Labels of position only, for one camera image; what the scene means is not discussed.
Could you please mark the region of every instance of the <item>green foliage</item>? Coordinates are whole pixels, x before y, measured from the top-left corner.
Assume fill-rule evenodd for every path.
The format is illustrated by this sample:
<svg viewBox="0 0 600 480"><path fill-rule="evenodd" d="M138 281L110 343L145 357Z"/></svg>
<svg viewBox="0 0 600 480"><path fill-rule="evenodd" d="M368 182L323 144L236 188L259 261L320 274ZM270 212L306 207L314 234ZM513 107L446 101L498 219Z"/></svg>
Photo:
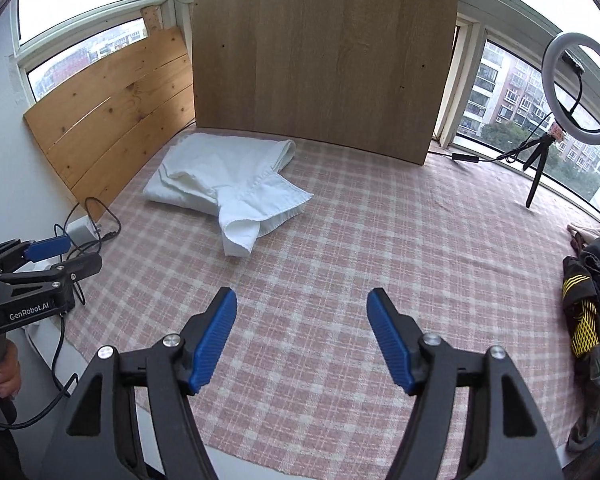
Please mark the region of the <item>green foliage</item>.
<svg viewBox="0 0 600 480"><path fill-rule="evenodd" d="M528 135L527 131L520 128L516 123L509 121L507 123L485 124L479 139L502 152L508 152L524 142ZM531 153L533 153L532 148L523 152L519 160L526 160ZM595 173L579 171L579 168L571 160L568 158L562 160L561 156L562 154L555 147L555 144L552 144L549 148L544 172L584 199L591 200L600 187L600 177Z"/></svg>

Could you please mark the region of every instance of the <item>silver screw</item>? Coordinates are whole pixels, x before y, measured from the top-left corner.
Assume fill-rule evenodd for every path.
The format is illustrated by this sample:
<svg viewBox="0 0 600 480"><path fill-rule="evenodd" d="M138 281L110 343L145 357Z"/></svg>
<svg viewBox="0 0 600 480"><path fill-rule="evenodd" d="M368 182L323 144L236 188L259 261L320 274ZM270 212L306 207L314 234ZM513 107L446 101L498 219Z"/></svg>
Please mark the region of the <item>silver screw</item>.
<svg viewBox="0 0 600 480"><path fill-rule="evenodd" d="M493 345L489 348L489 353L494 359L504 359L507 355L504 348L500 345Z"/></svg>
<svg viewBox="0 0 600 480"><path fill-rule="evenodd" d="M178 334L167 334L162 338L162 344L168 348L178 346L180 344L180 336Z"/></svg>
<svg viewBox="0 0 600 480"><path fill-rule="evenodd" d="M442 343L442 338L438 334L426 333L422 336L425 345L438 346Z"/></svg>
<svg viewBox="0 0 600 480"><path fill-rule="evenodd" d="M100 359L109 359L113 355L113 347L103 346L98 350L98 357Z"/></svg>

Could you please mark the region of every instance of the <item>blue gripper pad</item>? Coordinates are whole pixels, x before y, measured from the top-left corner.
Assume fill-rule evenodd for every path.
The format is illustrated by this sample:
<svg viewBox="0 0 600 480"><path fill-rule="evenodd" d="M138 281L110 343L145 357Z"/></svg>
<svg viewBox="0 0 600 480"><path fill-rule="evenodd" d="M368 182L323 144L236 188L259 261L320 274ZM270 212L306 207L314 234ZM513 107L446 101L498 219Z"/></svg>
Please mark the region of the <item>blue gripper pad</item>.
<svg viewBox="0 0 600 480"><path fill-rule="evenodd" d="M366 316L374 331L386 366L389 368L391 378L395 384L404 389L405 393L412 395L416 381L411 374L410 352L392 320L392 317L400 316L400 314L395 311L395 307L390 301L388 306L393 309L395 314L391 316L387 312L387 307L380 297L380 291L386 297L384 290L377 288L366 297Z"/></svg>
<svg viewBox="0 0 600 480"><path fill-rule="evenodd" d="M235 292L229 289L222 298L193 354L193 371L189 378L189 386L196 394L200 392L202 386L209 384L216 370L224 344L234 326L237 309Z"/></svg>
<svg viewBox="0 0 600 480"><path fill-rule="evenodd" d="M65 254L71 249L71 239L67 235L47 238L39 242L33 242L24 249L24 257L28 262L41 262L47 258L53 258Z"/></svg>

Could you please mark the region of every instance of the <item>plaid tablecloth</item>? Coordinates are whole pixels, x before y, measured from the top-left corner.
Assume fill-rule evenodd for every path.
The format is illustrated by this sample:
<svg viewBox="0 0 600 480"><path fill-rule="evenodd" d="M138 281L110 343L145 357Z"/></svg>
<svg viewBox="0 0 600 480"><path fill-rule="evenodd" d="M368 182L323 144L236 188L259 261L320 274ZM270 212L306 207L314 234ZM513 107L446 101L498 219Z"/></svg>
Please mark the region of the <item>plaid tablecloth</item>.
<svg viewBox="0 0 600 480"><path fill-rule="evenodd" d="M581 408L559 301L565 227L595 222L543 188L527 210L530 182L494 164L429 155L421 167L296 143L282 175L315 197L247 259L224 256L216 218L142 198L168 147L154 156L112 204L123 231L84 282L87 306L68 317L67 339L87 360L104 344L143 348L230 286L237 319L192 400L204 442L288 474L381 479L413 405L366 320L366 294L382 286L457 348L502 344L563 443ZM466 398L440 478L454 476Z"/></svg>

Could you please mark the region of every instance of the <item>tripod leg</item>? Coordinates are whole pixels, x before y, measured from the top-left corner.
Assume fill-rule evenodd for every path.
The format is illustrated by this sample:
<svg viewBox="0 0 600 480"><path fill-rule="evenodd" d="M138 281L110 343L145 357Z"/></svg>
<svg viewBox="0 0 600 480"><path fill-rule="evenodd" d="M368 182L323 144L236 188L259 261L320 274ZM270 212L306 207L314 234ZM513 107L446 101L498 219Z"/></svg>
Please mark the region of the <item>tripod leg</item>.
<svg viewBox="0 0 600 480"><path fill-rule="evenodd" d="M540 177L542 176L542 172L544 171L544 165L546 164L546 158L549 155L549 146L546 145L542 152L540 153L540 160L538 160L538 169L536 170L536 176L534 177L534 181L531 183L531 189L529 190L529 196L526 197L526 208L531 208L531 202L536 195L536 189L538 189L538 184L540 184Z"/></svg>

